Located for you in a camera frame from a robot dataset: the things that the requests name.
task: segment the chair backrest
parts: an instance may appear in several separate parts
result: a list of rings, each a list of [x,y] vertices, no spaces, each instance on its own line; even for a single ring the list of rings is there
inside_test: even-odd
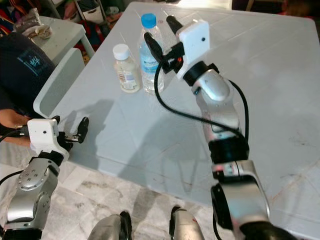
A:
[[[34,100],[34,111],[49,118],[84,67],[80,50],[71,48],[56,66]]]

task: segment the white plastic table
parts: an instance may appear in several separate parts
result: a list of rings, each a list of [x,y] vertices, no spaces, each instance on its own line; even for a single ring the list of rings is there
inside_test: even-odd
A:
[[[82,42],[90,58],[95,54],[86,37],[86,30],[81,24],[46,16],[40,16],[40,20],[43,24],[47,24],[52,28],[53,35],[48,39],[41,39],[38,36],[32,39],[55,65],[58,65],[68,50],[73,48],[79,41]]]
[[[70,161],[90,169],[211,205],[215,184],[202,126],[163,109],[141,90],[120,90],[112,48],[126,43],[139,62],[140,15],[155,13],[166,44],[176,39],[167,15],[181,23],[210,23],[211,52],[223,76],[247,97],[250,159],[271,207],[271,220],[299,237],[320,239],[320,46],[306,18],[172,5],[131,3],[52,115],[71,133],[90,119],[83,144]],[[190,87],[166,76],[164,101],[182,111],[200,111]],[[234,103],[241,119],[243,106]]]

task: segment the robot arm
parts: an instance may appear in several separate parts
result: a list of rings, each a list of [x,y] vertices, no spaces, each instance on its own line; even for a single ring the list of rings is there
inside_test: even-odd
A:
[[[144,39],[163,72],[174,70],[178,79],[184,79],[191,87],[202,112],[203,131],[213,162],[212,174],[219,181],[211,188],[215,221],[222,228],[232,230],[236,239],[295,239],[269,222],[268,201],[254,163],[248,160],[249,145],[241,134],[231,82],[219,75],[213,63],[203,62],[210,49],[208,23],[199,20],[182,26],[173,16],[167,17],[167,23],[179,40],[168,54],[163,55],[150,33]]]
[[[32,119],[27,123],[37,157],[33,157],[18,177],[17,191],[11,200],[4,225],[3,240],[41,239],[50,210],[52,193],[58,184],[59,166],[68,160],[73,144],[80,143],[88,132],[89,119],[84,117],[75,136],[58,131],[58,118]]]

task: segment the water bottle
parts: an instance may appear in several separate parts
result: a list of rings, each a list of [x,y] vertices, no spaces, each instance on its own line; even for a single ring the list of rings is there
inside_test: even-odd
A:
[[[146,41],[144,39],[145,33],[151,33],[153,38],[163,48],[163,38],[159,28],[157,27],[157,19],[153,13],[147,13],[141,16],[142,32],[139,41],[140,67],[142,75],[143,89],[146,93],[155,94],[155,73],[158,67],[157,60],[152,56]],[[162,74],[158,77],[159,93],[164,89],[164,79]]]

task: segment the blue bottle cap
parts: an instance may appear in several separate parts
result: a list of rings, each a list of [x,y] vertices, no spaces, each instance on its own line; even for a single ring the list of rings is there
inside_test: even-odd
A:
[[[142,26],[146,29],[152,29],[157,25],[156,15],[153,13],[146,13],[141,16]]]

